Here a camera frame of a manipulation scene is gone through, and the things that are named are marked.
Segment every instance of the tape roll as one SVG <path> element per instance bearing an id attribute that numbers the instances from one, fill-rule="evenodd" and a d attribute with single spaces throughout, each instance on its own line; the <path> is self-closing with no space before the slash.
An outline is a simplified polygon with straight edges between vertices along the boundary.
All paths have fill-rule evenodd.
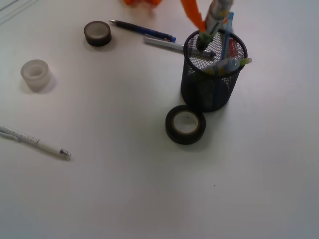
<path id="1" fill-rule="evenodd" d="M 49 66 L 42 60 L 31 60 L 21 68 L 21 75 L 25 82 L 34 88 L 41 88 L 48 84 L 51 79 Z"/>
<path id="2" fill-rule="evenodd" d="M 206 119 L 189 106 L 176 106 L 165 120 L 166 133 L 175 143 L 193 144 L 201 139 L 206 129 Z"/>
<path id="3" fill-rule="evenodd" d="M 103 21 L 93 21 L 84 28 L 86 41 L 91 46 L 104 46 L 112 40 L 110 26 Z"/>

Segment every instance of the black tape roll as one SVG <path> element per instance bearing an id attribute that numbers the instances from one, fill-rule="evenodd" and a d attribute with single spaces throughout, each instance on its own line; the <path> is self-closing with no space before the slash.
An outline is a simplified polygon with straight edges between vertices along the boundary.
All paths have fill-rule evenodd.
<path id="1" fill-rule="evenodd" d="M 87 24 L 84 28 L 84 35 L 91 46 L 104 46 L 112 39 L 110 26 L 102 21 Z"/>
<path id="2" fill-rule="evenodd" d="M 179 131 L 175 125 L 175 118 L 178 116 L 189 115 L 194 117 L 197 120 L 197 127 L 192 132 L 184 133 Z M 176 106 L 171 109 L 165 120 L 165 128 L 167 135 L 173 140 L 175 143 L 179 144 L 193 144 L 201 139 L 206 129 L 206 120 L 202 113 L 197 113 L 192 110 L 189 106 Z"/>

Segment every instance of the silver pen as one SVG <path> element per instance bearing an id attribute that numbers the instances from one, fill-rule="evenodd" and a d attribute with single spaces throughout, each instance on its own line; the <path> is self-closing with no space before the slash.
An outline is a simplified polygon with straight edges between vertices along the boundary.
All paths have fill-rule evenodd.
<path id="1" fill-rule="evenodd" d="M 52 146 L 43 140 L 31 137 L 27 135 L 26 133 L 19 132 L 17 130 L 8 128 L 6 126 L 3 126 L 0 124 L 0 135 L 9 139 L 16 140 L 18 142 L 22 141 L 29 145 L 32 145 L 34 147 L 37 147 L 45 152 L 55 154 L 59 157 L 61 157 L 64 160 L 70 160 L 71 154 L 64 150 L 63 148 Z"/>
<path id="2" fill-rule="evenodd" d="M 182 45 L 182 44 L 160 40 L 160 39 L 157 39 L 154 37 L 150 37 L 147 34 L 144 37 L 144 41 L 147 43 L 151 43 L 151 44 L 155 44 L 155 45 L 159 45 L 159 46 L 173 48 L 173 49 L 176 49 L 176 50 L 181 51 L 181 52 L 184 51 L 184 45 Z M 208 58 L 213 58 L 214 56 L 216 56 L 215 52 L 207 51 L 207 50 L 204 50 L 203 52 L 201 52 L 201 51 L 198 51 L 197 49 L 193 49 L 192 53 L 196 56 L 202 56 L 202 57 L 208 57 Z"/>

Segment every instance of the orange object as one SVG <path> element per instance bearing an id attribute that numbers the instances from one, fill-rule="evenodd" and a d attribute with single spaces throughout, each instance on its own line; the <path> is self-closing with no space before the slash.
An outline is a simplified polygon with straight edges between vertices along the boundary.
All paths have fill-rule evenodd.
<path id="1" fill-rule="evenodd" d="M 205 23 L 201 18 L 196 0 L 180 0 L 188 18 L 199 28 L 200 32 L 205 31 Z"/>
<path id="2" fill-rule="evenodd" d="M 146 0 L 146 2 L 153 4 L 153 5 L 158 5 L 161 2 L 161 0 Z"/>
<path id="3" fill-rule="evenodd" d="M 127 5 L 131 5 L 135 2 L 135 0 L 124 0 Z"/>
<path id="4" fill-rule="evenodd" d="M 124 0 L 124 2 L 127 4 L 127 5 L 132 5 L 136 2 L 138 2 L 139 0 Z M 158 5 L 161 0 L 145 0 L 146 2 L 152 4 L 152 5 Z"/>

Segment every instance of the white mechanical pencil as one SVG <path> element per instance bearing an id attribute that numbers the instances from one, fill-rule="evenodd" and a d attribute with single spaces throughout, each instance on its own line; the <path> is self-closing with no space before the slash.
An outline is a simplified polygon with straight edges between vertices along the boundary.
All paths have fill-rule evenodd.
<path id="1" fill-rule="evenodd" d="M 49 152 L 51 154 L 55 154 L 57 156 L 60 156 L 61 158 L 65 160 L 70 160 L 71 159 L 71 154 L 61 148 L 57 148 L 54 146 L 51 146 L 50 144 L 36 139 L 34 137 L 31 137 L 25 133 L 19 132 L 17 130 L 5 127 L 0 124 L 0 135 L 9 139 L 14 139 L 16 141 L 23 141 L 29 145 L 32 145 L 34 147 L 37 147 L 45 152 Z"/>

